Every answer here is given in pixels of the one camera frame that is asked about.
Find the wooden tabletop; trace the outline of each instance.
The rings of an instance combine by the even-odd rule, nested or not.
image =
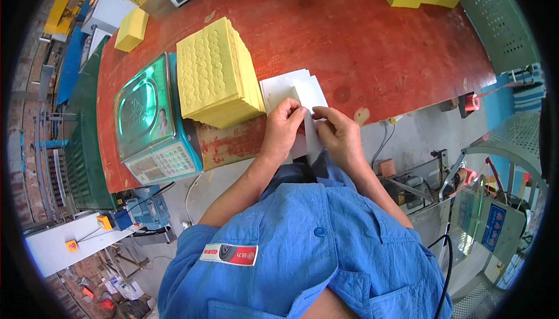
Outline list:
[[[306,68],[326,101],[360,124],[440,103],[495,82],[462,8],[391,8],[386,0],[149,0],[145,39],[129,53],[103,49],[97,129],[110,192],[140,183],[118,159],[113,98],[161,52],[223,16],[252,56],[259,80]],[[204,169],[256,155],[266,118],[219,130],[197,124]]]

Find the forearm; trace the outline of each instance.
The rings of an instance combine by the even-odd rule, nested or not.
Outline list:
[[[234,215],[254,205],[279,166],[280,162],[273,158],[256,157],[245,173],[210,205],[199,224],[221,228]]]
[[[368,197],[381,209],[386,211],[390,216],[394,217],[404,227],[413,228],[408,216],[402,209],[392,200],[390,195],[373,170],[368,166],[367,162],[362,162],[346,172],[352,179],[357,191],[364,197]]]

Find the blue shirt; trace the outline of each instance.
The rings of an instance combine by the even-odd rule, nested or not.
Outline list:
[[[435,316],[444,277],[416,231],[359,195],[343,172],[301,184],[293,183],[300,172],[286,174],[296,166],[282,168],[222,228],[182,232],[159,289],[162,318],[297,318],[326,286],[362,318]],[[255,265],[200,260],[212,243],[258,245]],[[451,314],[447,294],[440,318]]]

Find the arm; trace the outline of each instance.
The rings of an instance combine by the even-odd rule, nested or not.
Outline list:
[[[339,111],[316,106],[313,118],[318,122],[318,134],[324,141],[332,160],[352,179],[357,191],[371,199],[404,227],[413,228],[410,220],[386,192],[363,155],[360,127]]]
[[[260,153],[245,173],[210,205],[200,225],[221,228],[234,215],[258,201],[278,167],[287,159],[306,112],[298,101],[290,98],[270,112]]]

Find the shirt button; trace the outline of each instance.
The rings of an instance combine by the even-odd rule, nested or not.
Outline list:
[[[315,232],[315,235],[318,236],[319,238],[324,238],[326,236],[326,234],[328,234],[328,232],[323,227],[315,228],[314,232]]]

